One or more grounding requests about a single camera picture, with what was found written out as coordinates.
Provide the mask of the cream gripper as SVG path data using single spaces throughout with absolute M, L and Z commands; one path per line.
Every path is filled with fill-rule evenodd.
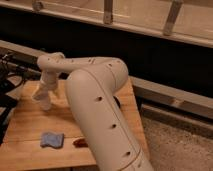
M 48 91 L 52 91 L 53 94 L 59 98 L 58 94 L 58 76 L 59 74 L 56 72 L 48 72 L 43 71 L 41 73 L 40 85 L 35 90 L 32 98 L 34 100 L 41 100 L 44 97 L 45 89 Z

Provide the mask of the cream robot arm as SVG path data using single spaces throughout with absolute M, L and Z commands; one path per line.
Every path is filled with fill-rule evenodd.
M 33 98 L 45 110 L 51 108 L 49 93 L 58 87 L 58 75 L 68 75 L 66 98 L 100 171 L 154 171 L 114 99 L 128 80 L 121 59 L 72 59 L 55 52 L 38 57 L 37 65 L 41 77 Z

